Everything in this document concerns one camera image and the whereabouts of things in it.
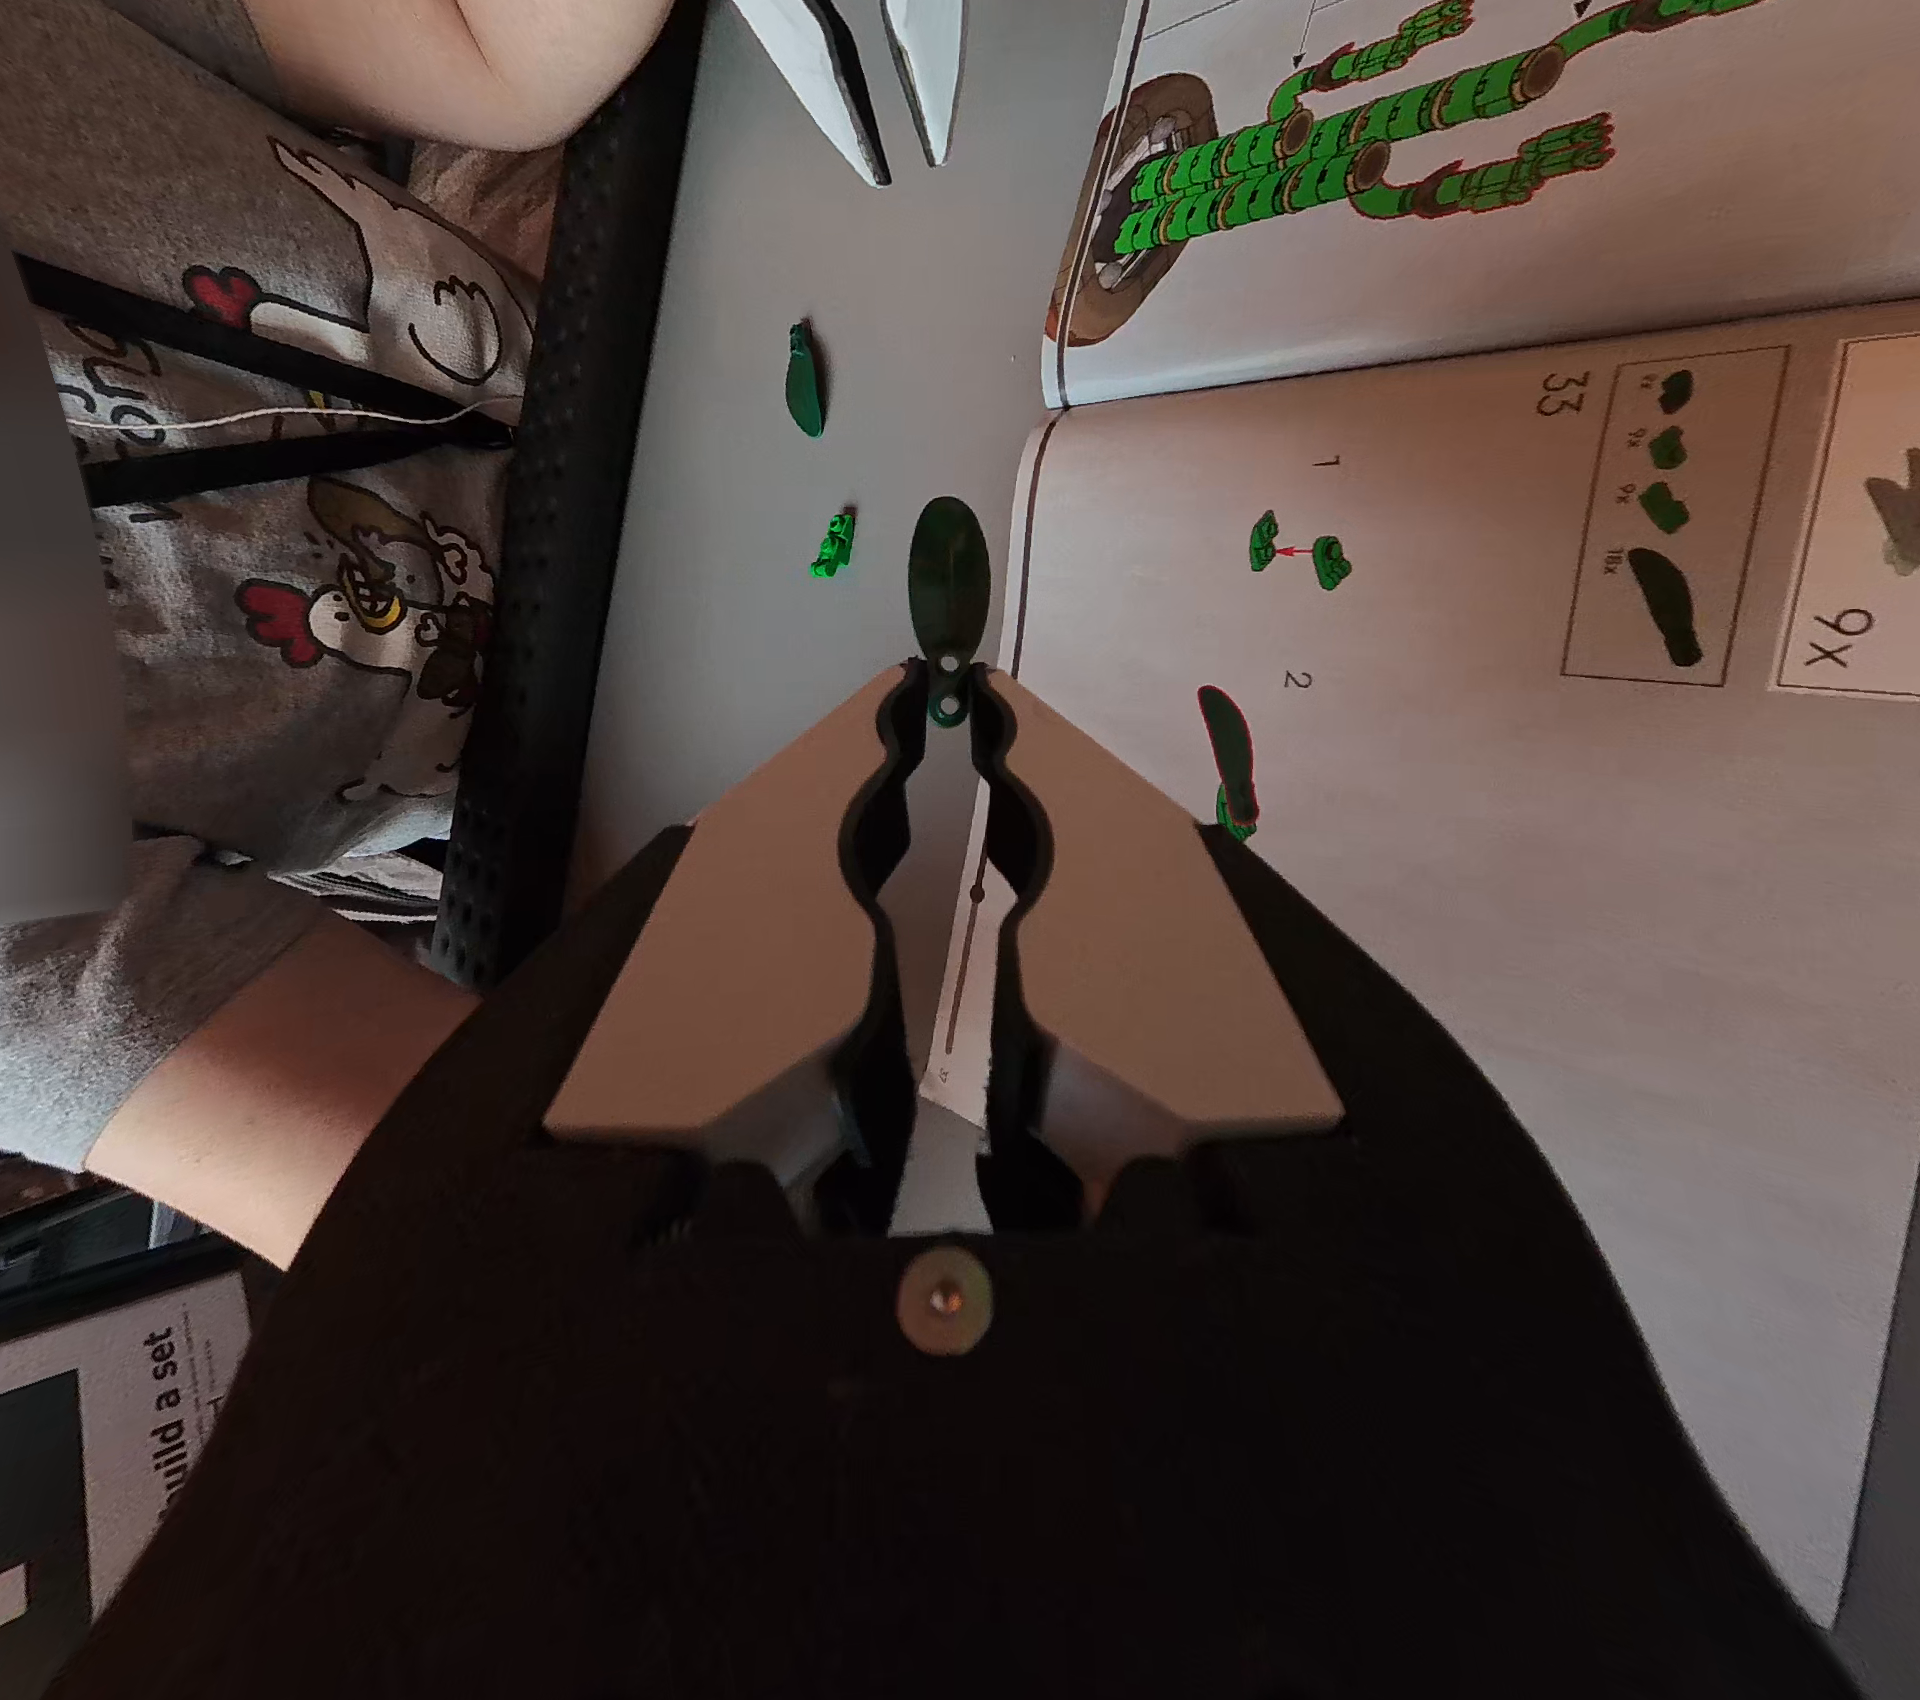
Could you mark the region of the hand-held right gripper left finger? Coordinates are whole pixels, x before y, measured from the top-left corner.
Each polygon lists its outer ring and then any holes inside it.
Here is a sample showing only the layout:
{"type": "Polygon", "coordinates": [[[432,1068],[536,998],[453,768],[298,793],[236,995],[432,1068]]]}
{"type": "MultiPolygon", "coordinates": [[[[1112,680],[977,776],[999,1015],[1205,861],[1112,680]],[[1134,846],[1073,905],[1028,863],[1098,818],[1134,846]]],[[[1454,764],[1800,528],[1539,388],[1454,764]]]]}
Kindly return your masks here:
{"type": "Polygon", "coordinates": [[[906,660],[703,808],[543,1113],[565,1142],[754,1161],[810,1211],[893,1211],[916,1121],[880,894],[909,846],[906,660]]]}

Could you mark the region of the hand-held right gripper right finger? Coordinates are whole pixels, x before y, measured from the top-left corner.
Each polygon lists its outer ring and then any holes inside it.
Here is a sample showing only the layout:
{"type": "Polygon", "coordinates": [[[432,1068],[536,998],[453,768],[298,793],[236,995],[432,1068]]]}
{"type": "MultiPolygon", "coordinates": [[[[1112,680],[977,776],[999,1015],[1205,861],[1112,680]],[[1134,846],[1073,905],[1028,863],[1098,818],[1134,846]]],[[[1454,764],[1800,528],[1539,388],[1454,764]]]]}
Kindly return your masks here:
{"type": "Polygon", "coordinates": [[[1137,1160],[1332,1132],[1342,1101],[1198,819],[971,669],[993,926],[985,1211],[1090,1211],[1137,1160]]]}

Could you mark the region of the person's right forearm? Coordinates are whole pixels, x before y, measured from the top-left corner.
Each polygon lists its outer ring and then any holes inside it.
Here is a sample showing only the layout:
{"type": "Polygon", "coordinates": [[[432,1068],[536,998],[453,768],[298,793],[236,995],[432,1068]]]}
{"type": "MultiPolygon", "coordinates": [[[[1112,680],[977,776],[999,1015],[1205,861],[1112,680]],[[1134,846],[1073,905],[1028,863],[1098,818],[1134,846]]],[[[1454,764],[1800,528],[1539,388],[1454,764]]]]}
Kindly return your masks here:
{"type": "Polygon", "coordinates": [[[163,1055],[82,1164],[285,1269],[478,995],[325,916],[163,1055]]]}

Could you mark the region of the lego instruction booklet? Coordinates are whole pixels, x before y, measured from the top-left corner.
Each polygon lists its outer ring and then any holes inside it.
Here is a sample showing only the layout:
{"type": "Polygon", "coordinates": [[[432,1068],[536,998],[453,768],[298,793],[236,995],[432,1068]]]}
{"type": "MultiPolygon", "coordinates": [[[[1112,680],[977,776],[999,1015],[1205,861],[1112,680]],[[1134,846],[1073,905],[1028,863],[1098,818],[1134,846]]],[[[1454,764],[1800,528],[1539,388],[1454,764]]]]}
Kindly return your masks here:
{"type": "Polygon", "coordinates": [[[1001,661],[1494,1075],[1816,1623],[1916,1182],[1916,0],[1126,0],[1001,661]]]}

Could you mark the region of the black perforated edge guard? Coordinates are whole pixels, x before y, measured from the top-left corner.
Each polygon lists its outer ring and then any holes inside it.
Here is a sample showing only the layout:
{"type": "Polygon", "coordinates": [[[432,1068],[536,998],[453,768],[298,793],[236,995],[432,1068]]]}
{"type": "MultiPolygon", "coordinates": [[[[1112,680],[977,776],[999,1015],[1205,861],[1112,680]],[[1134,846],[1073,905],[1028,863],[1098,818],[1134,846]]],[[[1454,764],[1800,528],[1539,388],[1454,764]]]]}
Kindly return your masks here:
{"type": "Polygon", "coordinates": [[[433,965],[486,991],[560,924],[708,0],[563,150],[433,965]]]}

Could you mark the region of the person in grey chicken shirt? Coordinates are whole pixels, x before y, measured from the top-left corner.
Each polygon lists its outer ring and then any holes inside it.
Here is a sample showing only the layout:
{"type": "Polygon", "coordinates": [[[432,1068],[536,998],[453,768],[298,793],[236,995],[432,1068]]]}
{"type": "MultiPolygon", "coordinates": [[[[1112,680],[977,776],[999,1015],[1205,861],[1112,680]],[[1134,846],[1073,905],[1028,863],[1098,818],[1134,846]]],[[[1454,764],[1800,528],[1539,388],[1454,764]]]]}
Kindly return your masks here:
{"type": "Polygon", "coordinates": [[[87,471],[261,448],[93,534],[130,892],[3,928],[3,1149],[79,1167],[324,917],[428,917],[491,642],[534,287],[289,111],[241,0],[1,0],[3,226],[87,471]]]}

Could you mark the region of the white printed sign card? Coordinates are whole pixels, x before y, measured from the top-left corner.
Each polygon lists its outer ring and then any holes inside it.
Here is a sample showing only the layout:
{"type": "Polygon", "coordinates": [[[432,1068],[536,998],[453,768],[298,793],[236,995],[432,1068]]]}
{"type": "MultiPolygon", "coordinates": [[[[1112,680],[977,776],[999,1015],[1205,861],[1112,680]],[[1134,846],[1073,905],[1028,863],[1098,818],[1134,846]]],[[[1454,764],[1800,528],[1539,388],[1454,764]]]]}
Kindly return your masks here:
{"type": "Polygon", "coordinates": [[[42,1695],[206,1446],[251,1332],[207,1237],[3,1301],[1,1694],[42,1695]]]}

